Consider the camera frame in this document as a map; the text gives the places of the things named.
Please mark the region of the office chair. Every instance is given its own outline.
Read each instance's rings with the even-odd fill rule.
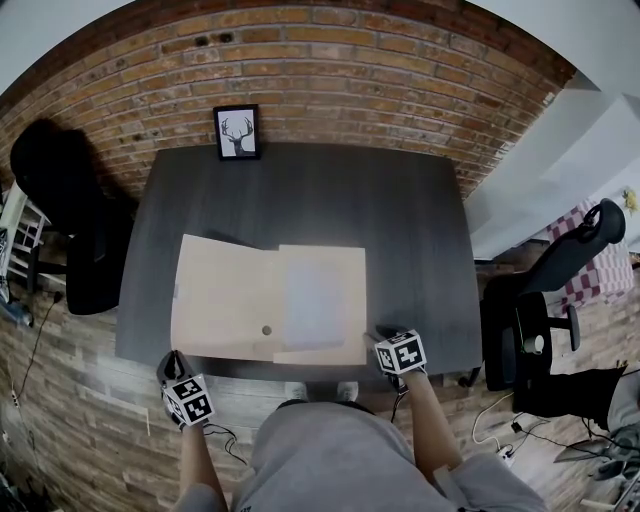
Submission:
[[[117,306],[133,221],[102,193],[84,134],[39,119],[14,143],[11,169],[53,229],[70,237],[66,266],[41,262],[37,248],[32,251],[29,291],[35,291],[39,273],[66,274],[71,313]]]
[[[549,374],[553,359],[552,327],[569,330],[571,348],[578,350],[580,326],[575,308],[567,308],[567,318],[551,318],[542,292],[559,290],[607,245],[619,243],[625,229],[620,207],[603,199],[587,213],[580,226],[551,244],[531,269],[497,276],[487,284],[480,302],[480,319],[490,391],[516,387],[536,375]],[[544,341],[542,350],[527,352],[529,344],[540,336]],[[472,386],[479,372],[480,368],[475,368],[459,384]]]

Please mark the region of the laminate floor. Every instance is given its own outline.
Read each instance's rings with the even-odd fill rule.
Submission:
[[[479,266],[478,282],[503,272],[526,268],[541,252],[528,244],[494,264]],[[565,333],[554,333],[554,372],[606,368],[619,359],[640,355],[640,273],[635,290],[619,303],[590,305],[579,311],[582,347],[572,353]],[[122,512],[169,509],[178,496],[180,434],[166,418],[155,368],[114,356],[116,311],[75,317],[64,302],[55,305],[42,336],[24,389],[21,383],[34,347],[37,327],[52,300],[39,294],[32,305],[36,329],[16,327],[0,318],[0,422],[11,445],[4,445],[8,472],[18,480],[26,474],[46,484],[65,511]],[[458,387],[459,375],[434,379],[436,391],[465,454],[494,449],[476,445],[471,427],[477,414],[501,394],[488,392],[481,381],[473,389]],[[20,392],[20,409],[11,389]],[[281,382],[241,381],[209,377],[217,414],[214,421],[238,437],[234,450],[250,459],[253,440],[264,419],[284,400]],[[389,418],[391,393],[362,393],[361,402]],[[401,406],[396,424],[411,442],[411,417]],[[478,438],[495,435],[517,446],[513,414],[505,400],[483,415]],[[521,418],[532,426],[535,418]],[[535,432],[562,443],[583,439],[577,419],[559,418]],[[227,455],[225,436],[211,436],[208,445],[222,486],[230,497],[248,469]],[[552,510],[579,510],[591,489],[592,462],[552,464],[562,448],[529,438],[518,450],[513,470],[533,486]]]

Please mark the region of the dark wooden desk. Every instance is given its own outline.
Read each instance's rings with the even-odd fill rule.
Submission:
[[[270,144],[261,160],[244,162],[220,162],[215,146],[161,151],[129,245],[117,356],[156,365],[170,350],[184,233],[260,249],[364,247],[370,332],[378,323],[417,329],[432,374],[482,361],[471,243],[448,160],[319,144]],[[210,374],[264,380],[378,375],[368,367],[193,359]]]

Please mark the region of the chair backrest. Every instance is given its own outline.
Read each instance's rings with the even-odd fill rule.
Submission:
[[[587,217],[600,217],[589,225]],[[517,295],[559,290],[582,267],[595,258],[609,244],[624,238],[626,221],[620,207],[610,199],[603,199],[587,216],[586,222],[558,238],[522,278]]]
[[[33,122],[11,149],[11,169],[20,188],[62,233],[92,229],[104,209],[90,148],[79,130],[61,130],[48,119]]]

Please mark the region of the framed picture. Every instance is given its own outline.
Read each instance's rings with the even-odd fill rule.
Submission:
[[[213,109],[220,160],[260,158],[258,105]]]

